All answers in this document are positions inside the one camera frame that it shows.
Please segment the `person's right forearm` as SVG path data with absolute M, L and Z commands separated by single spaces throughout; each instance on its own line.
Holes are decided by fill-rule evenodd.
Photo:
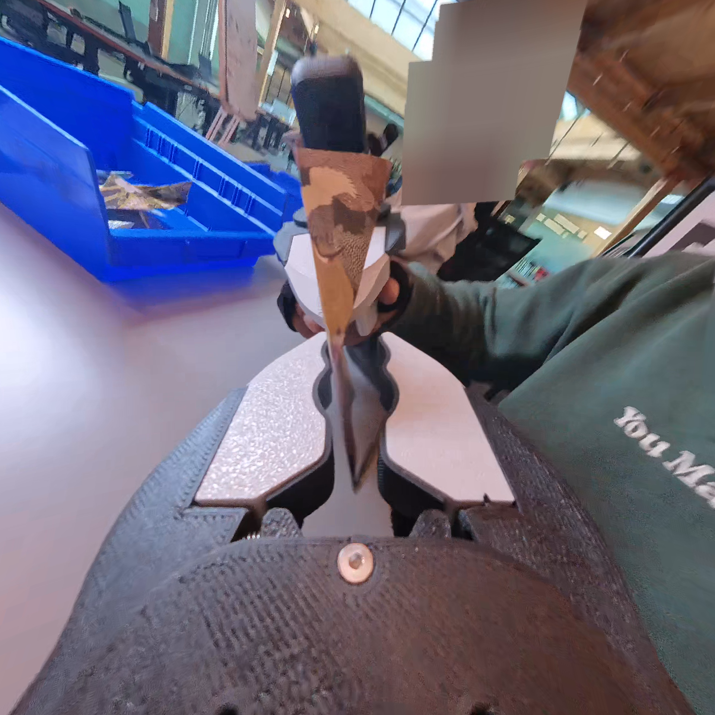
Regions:
M 403 271 L 385 330 L 430 355 L 462 382 L 518 385 L 586 337 L 625 332 L 635 305 L 675 277 L 677 256 L 595 258 L 534 285 L 444 282 L 416 267 Z

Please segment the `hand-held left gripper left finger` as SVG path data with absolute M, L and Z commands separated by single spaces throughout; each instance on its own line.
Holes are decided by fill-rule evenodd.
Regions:
M 316 467 L 327 422 L 315 385 L 326 369 L 325 335 L 271 362 L 248 384 L 194 496 L 201 507 L 256 512 Z

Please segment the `yellow backed black patterned paper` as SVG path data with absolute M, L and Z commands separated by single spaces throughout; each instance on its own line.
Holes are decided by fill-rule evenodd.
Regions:
M 164 230 L 169 228 L 165 212 L 180 209 L 189 198 L 192 181 L 174 184 L 134 184 L 133 174 L 97 171 L 110 230 Z

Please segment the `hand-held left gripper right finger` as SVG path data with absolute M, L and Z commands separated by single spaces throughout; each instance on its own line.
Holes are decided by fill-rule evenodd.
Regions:
M 441 363 L 383 333 L 395 397 L 380 442 L 380 491 L 400 513 L 456 513 L 515 496 L 464 385 Z

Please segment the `dark green cloth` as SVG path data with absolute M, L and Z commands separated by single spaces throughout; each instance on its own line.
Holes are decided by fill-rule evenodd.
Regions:
M 528 376 L 503 411 L 598 523 L 669 674 L 714 713 L 714 259 Z

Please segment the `tan backed camouflage paper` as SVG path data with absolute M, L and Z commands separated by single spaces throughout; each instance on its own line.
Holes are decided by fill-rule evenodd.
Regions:
M 357 460 L 354 390 L 344 346 L 392 165 L 379 156 L 306 147 L 297 148 L 295 158 L 333 371 L 333 396 L 353 490 L 358 490 L 362 468 Z

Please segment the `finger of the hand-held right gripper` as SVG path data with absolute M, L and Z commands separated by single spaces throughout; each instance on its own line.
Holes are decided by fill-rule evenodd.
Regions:
M 325 332 L 312 241 L 306 230 L 283 231 L 283 319 L 300 335 Z
M 390 278 L 390 256 L 368 254 L 355 296 L 355 319 L 368 320 L 378 312 L 378 298 Z

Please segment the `person's right hand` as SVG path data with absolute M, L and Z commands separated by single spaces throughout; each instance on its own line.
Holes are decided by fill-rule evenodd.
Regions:
M 372 331 L 361 335 L 355 324 L 350 324 L 344 337 L 345 345 L 357 345 L 368 340 L 369 337 L 380 335 L 404 311 L 409 299 L 411 283 L 408 272 L 398 263 L 390 263 L 390 277 L 378 296 L 378 318 Z M 290 283 L 285 282 L 277 298 L 279 312 L 289 329 L 310 339 L 324 332 L 324 329 L 314 320 L 309 318 L 299 306 Z

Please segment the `blue plastic bin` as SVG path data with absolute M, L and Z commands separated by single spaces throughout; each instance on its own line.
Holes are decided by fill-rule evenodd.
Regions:
M 108 210 L 100 174 L 191 182 L 147 228 Z M 299 181 L 243 164 L 128 89 L 1 40 L 1 204 L 96 278 L 253 266 L 302 206 Z

